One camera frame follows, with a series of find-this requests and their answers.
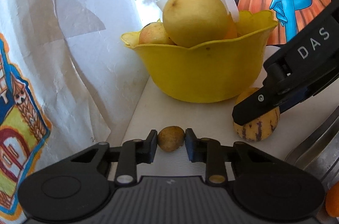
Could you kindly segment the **small orange in tray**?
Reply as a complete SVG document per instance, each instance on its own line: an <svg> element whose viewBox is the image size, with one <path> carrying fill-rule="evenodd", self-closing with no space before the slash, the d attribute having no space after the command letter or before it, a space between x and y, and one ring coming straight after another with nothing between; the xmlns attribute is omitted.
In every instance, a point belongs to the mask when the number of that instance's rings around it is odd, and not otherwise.
<svg viewBox="0 0 339 224"><path fill-rule="evenodd" d="M339 193L338 187L333 186L326 195L325 208L326 212L334 218L339 216Z"/></svg>

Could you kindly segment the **striped pepino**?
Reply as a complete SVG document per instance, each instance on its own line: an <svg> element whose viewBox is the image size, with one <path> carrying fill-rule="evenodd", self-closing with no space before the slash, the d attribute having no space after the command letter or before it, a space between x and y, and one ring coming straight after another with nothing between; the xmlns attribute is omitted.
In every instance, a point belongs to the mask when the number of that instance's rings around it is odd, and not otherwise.
<svg viewBox="0 0 339 224"><path fill-rule="evenodd" d="M237 97L234 106L258 90L258 87L250 87L246 89ZM259 142L265 140L274 132L279 120L280 110L276 107L263 116L244 125L238 125L233 121L233 128L240 138L250 142Z"/></svg>

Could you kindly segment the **reddish yellow apple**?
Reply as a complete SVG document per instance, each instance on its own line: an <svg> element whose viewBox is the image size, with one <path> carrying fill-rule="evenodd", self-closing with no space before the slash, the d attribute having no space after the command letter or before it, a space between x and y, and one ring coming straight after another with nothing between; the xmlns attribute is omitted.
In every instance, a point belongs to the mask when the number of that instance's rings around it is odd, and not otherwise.
<svg viewBox="0 0 339 224"><path fill-rule="evenodd" d="M140 31L139 44L175 45L165 31L162 22L152 22L146 25Z"/></svg>

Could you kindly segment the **houses drawing paper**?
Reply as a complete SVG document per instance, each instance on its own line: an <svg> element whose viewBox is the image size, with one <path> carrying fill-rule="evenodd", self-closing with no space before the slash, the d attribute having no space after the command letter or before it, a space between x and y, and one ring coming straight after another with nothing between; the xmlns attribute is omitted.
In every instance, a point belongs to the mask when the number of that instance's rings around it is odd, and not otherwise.
<svg viewBox="0 0 339 224"><path fill-rule="evenodd" d="M1 222L22 223L28 175L100 141L120 144L148 81L121 35L133 0L1 0Z"/></svg>

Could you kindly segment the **metal tray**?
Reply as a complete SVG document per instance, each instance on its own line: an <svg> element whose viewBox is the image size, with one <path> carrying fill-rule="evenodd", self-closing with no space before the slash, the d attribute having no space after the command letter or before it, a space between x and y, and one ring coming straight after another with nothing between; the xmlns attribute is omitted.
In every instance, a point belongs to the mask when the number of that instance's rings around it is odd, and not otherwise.
<svg viewBox="0 0 339 224"><path fill-rule="evenodd" d="M316 177L329 190L338 182L338 109L285 158Z"/></svg>

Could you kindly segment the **large yellow pear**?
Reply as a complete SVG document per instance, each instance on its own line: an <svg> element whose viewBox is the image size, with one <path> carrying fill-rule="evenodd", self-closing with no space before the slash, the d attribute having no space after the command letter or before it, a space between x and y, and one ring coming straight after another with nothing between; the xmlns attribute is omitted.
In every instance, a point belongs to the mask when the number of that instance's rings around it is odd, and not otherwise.
<svg viewBox="0 0 339 224"><path fill-rule="evenodd" d="M225 39L230 24L231 15L221 0L168 0L163 9L165 31L185 48Z"/></svg>

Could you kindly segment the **yellow plastic bowl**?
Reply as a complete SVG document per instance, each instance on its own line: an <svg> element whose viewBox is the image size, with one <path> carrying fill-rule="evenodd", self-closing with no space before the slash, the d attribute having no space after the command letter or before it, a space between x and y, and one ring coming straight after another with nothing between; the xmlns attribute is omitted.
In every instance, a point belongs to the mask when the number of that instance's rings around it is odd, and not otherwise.
<svg viewBox="0 0 339 224"><path fill-rule="evenodd" d="M253 85L264 61L271 32L278 25L270 10L240 11L239 38L205 42L191 48L139 45L139 32L121 40L142 60L155 85L185 102L213 103L235 97Z"/></svg>

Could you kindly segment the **small brown longan fruit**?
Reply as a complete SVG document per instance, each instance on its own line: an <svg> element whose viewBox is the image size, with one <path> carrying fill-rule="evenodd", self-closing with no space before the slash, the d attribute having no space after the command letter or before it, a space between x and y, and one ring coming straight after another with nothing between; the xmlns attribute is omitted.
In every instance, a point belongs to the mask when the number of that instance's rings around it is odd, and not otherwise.
<svg viewBox="0 0 339 224"><path fill-rule="evenodd" d="M185 141L185 132L177 126L170 126L162 129L157 137L160 149L165 152L173 152L180 148Z"/></svg>

